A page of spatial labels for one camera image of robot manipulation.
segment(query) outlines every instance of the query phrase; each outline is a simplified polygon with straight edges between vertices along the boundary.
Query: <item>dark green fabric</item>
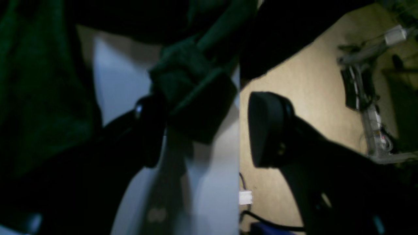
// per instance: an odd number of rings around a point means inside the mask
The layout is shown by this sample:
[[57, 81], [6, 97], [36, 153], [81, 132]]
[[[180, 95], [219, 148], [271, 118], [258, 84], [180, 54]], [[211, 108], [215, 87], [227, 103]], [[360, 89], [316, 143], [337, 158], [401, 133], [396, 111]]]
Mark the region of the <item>dark green fabric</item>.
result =
[[167, 100], [168, 124], [193, 140], [211, 143], [229, 111], [237, 93], [230, 75], [256, 9], [257, 1], [232, 0], [206, 33], [164, 48], [150, 71], [153, 91]]
[[64, 0], [10, 0], [0, 18], [0, 184], [93, 134], [89, 77], [66, 10]]
[[164, 49], [150, 75], [154, 91], [167, 99], [168, 124], [193, 140], [211, 143], [237, 93], [224, 69], [185, 40]]

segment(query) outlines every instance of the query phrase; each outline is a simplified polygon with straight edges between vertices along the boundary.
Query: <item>black cable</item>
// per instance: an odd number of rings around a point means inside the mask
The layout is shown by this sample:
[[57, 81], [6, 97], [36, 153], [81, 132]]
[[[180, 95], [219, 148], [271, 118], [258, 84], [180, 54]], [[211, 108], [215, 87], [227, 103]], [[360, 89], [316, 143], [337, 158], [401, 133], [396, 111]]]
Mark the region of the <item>black cable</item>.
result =
[[244, 188], [244, 190], [247, 190], [247, 187], [245, 186], [245, 180], [244, 180], [244, 177], [242, 176], [241, 172], [240, 172], [240, 177], [241, 177], [241, 181], [242, 181], [242, 187]]
[[254, 213], [252, 213], [250, 211], [247, 211], [247, 210], [241, 212], [240, 222], [244, 218], [244, 215], [249, 215], [249, 216], [251, 216], [251, 217], [259, 220], [263, 224], [268, 225], [270, 227], [273, 227], [275, 229], [286, 230], [286, 231], [294, 231], [294, 232], [304, 232], [305, 231], [305, 228], [304, 227], [293, 227], [293, 226], [284, 226], [284, 225], [275, 224], [273, 222], [270, 222], [268, 220], [265, 220], [265, 219], [261, 218], [260, 216], [254, 214]]
[[[244, 189], [244, 190], [247, 190], [247, 186], [245, 185], [244, 176], [241, 174], [241, 172], [240, 172], [240, 178], [241, 178], [241, 181], [242, 181], [242, 187], [243, 187], [243, 189]], [[250, 211], [250, 210], [251, 210], [251, 204], [248, 204], [248, 205], [247, 205], [247, 210], [248, 210], [248, 211]]]

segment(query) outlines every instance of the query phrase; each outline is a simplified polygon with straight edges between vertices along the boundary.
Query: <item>white plastic part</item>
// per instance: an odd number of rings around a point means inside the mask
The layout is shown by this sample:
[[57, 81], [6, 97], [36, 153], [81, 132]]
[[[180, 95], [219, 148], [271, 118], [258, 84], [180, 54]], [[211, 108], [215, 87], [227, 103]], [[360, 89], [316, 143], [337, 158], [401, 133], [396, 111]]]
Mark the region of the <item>white plastic part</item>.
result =
[[406, 41], [407, 32], [401, 25], [390, 29], [385, 33], [385, 41], [387, 46], [393, 46], [400, 42]]
[[240, 205], [252, 204], [252, 192], [241, 191], [240, 192]]

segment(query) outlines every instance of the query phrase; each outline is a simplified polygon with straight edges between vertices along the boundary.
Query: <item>green towel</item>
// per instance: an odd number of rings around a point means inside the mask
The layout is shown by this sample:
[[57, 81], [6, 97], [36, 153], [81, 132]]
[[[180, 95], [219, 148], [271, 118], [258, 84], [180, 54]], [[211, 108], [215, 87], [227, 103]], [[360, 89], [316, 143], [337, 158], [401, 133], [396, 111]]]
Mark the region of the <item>green towel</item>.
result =
[[10, 0], [0, 16], [0, 184], [100, 126], [68, 10], [64, 0]]
[[237, 93], [230, 76], [256, 9], [256, 1], [233, 0], [207, 32], [163, 48], [150, 71], [168, 124], [193, 140], [211, 143], [229, 111]]

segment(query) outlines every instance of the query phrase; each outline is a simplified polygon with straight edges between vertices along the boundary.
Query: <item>blue object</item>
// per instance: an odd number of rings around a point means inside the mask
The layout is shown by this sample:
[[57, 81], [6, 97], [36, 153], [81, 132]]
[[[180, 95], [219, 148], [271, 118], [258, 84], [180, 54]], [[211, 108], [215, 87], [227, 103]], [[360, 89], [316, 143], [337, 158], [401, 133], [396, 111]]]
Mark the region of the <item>blue object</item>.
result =
[[252, 223], [250, 226], [250, 235], [295, 235], [292, 232], [276, 229], [261, 222]]

